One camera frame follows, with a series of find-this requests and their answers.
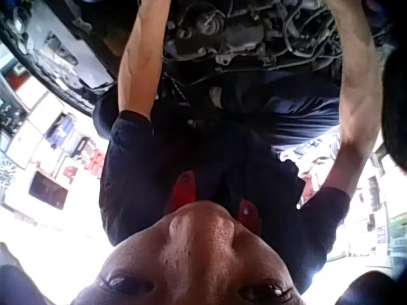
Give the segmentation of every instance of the navy pants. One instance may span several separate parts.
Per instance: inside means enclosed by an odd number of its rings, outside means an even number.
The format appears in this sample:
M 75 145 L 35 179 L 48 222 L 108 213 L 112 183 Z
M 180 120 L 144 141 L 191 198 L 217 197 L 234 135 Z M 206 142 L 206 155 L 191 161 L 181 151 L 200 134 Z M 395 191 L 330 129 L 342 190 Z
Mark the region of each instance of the navy pants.
M 201 107 L 193 113 L 194 107 L 181 106 L 174 100 L 159 100 L 151 119 L 154 128 L 174 133 L 190 128 L 185 124 L 188 120 L 211 112 L 203 116 L 208 118 L 206 121 L 210 118 L 239 121 L 250 126 L 276 151 L 283 151 L 316 139 L 339 125 L 339 93 L 336 85 L 314 74 L 229 74 L 223 79 L 223 109 L 213 111 L 210 107 Z M 202 95 L 209 96 L 209 93 L 202 93 L 202 89 L 196 87 L 197 99 Z M 193 104 L 194 96 L 190 95 L 189 99 Z M 97 103 L 93 113 L 93 122 L 101 137 L 109 138 L 117 116 L 117 91 L 112 91 Z

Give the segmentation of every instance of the eye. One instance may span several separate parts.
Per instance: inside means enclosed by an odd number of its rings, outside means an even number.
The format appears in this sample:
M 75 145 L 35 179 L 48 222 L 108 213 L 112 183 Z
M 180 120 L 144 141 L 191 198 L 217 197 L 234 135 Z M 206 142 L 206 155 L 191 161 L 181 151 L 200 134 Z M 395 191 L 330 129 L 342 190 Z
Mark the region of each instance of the eye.
M 154 284 L 149 280 L 127 274 L 116 274 L 108 280 L 102 279 L 102 285 L 117 294 L 135 296 L 147 294 L 154 288 Z
M 259 283 L 240 289 L 238 294 L 243 300 L 255 304 L 282 304 L 291 300 L 289 292 L 272 283 Z

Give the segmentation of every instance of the car undercarriage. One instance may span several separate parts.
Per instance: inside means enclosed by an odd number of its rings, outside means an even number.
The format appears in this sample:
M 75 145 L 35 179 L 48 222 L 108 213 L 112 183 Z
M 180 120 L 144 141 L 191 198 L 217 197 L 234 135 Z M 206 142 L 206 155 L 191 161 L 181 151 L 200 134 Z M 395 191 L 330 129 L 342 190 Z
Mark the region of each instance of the car undercarriage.
M 137 1 L 2 4 L 0 39 L 50 91 L 91 115 L 116 82 Z M 373 31 L 382 37 L 387 27 Z M 173 0 L 159 94 L 226 73 L 293 69 L 340 82 L 340 39 L 322 0 Z

